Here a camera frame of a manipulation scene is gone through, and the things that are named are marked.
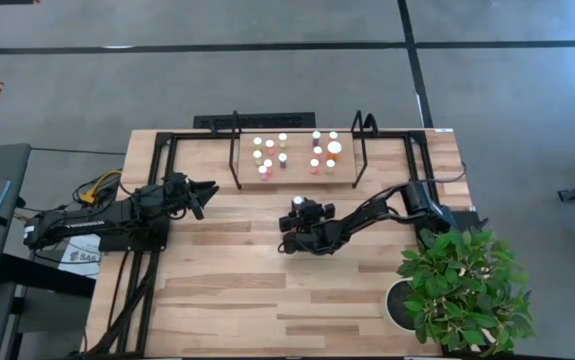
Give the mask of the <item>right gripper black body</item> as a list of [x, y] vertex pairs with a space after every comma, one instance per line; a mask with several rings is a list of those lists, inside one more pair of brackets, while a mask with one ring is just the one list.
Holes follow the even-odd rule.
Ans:
[[335, 212], [333, 203], [320, 204], [306, 197], [294, 197], [291, 201], [291, 210], [279, 219], [279, 229], [281, 232], [308, 230], [322, 219], [333, 218]]

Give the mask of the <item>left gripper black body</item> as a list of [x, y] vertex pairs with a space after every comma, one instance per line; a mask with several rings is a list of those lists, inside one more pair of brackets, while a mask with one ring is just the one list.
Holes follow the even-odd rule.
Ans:
[[183, 173], [172, 172], [163, 178], [163, 211], [172, 220], [183, 219], [190, 211], [197, 220], [202, 219], [202, 205], [197, 182]]

